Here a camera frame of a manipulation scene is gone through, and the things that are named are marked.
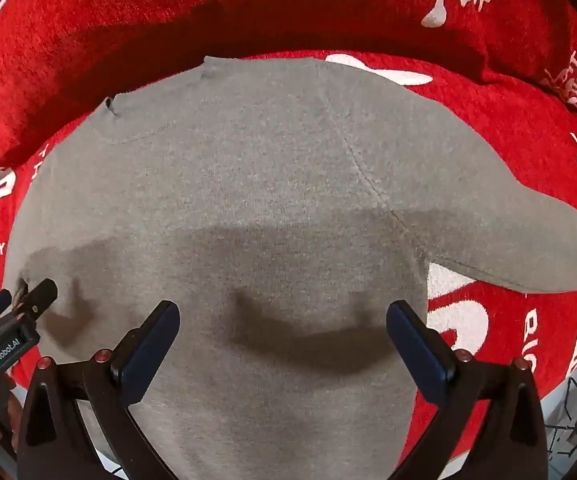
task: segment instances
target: black mount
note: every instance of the black mount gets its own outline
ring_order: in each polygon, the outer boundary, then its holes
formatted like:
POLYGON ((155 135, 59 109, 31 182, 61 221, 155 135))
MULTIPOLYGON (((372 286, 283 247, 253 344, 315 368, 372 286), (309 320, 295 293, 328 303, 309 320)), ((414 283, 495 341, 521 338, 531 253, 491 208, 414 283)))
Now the black mount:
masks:
MULTIPOLYGON (((34 321, 57 293, 55 284, 46 282, 52 285, 38 286, 21 306, 0 319, 0 331, 7 334, 0 337, 0 348, 11 335, 23 336, 29 344, 37 342, 34 321)), ((0 295, 1 311, 10 295, 0 295)), ((179 328, 177 306, 162 301, 114 350, 103 349, 88 361, 70 364, 40 359, 22 416, 18 480, 54 478, 57 471, 59 480, 117 478, 100 462, 80 414, 80 400, 90 402, 130 480, 176 480, 128 407, 142 400, 179 328)), ((453 352, 405 301, 390 305, 386 329, 422 395, 438 408, 427 431, 389 480, 437 480, 480 400, 489 401, 485 420, 465 465, 450 479, 547 479, 542 410, 527 361, 518 358, 506 366, 478 362, 466 350, 453 352)), ((9 365, 8 357, 1 362, 0 373, 9 365)))

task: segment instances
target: red screw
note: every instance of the red screw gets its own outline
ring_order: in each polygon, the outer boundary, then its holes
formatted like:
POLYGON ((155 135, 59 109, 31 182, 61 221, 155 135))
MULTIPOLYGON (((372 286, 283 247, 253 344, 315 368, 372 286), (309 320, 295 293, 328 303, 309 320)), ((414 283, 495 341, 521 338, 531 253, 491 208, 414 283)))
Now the red screw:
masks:
POLYGON ((40 370, 46 370, 51 364, 53 364, 53 359, 50 357, 43 357, 38 361, 38 368, 40 370))
POLYGON ((515 357, 513 359, 513 364, 520 370, 530 370, 530 363, 523 357, 515 357))
POLYGON ((463 348, 455 350, 455 357, 457 357, 457 360, 462 363, 467 363, 473 360, 473 354, 463 348))
POLYGON ((105 363, 110 359, 111 355, 113 355, 113 352, 111 352, 108 348, 105 348, 102 350, 97 350, 94 359, 98 363, 105 363))

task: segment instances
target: red cushion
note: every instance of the red cushion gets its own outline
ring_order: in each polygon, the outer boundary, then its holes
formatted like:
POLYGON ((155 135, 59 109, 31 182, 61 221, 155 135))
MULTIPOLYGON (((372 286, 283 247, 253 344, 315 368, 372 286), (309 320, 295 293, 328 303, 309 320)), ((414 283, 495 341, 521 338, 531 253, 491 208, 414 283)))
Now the red cushion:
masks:
POLYGON ((205 54, 296 48, 415 57, 478 82, 502 73, 541 84, 548 71, 577 98, 566 0, 1 0, 0 166, 26 161, 106 96, 205 54))

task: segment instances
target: gray fabric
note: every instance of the gray fabric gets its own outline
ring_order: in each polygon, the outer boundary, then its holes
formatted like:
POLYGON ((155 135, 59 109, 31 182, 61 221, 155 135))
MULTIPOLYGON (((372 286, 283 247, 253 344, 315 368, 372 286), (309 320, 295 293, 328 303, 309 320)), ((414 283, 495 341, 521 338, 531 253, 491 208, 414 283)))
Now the gray fabric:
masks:
POLYGON ((58 362, 112 348, 159 300, 180 306, 133 408, 177 475, 383 480, 415 393, 384 313, 403 298, 425 319, 432 260, 577 289, 577 212, 379 76, 207 59, 107 100, 48 156, 5 282, 56 280, 40 349, 58 362))

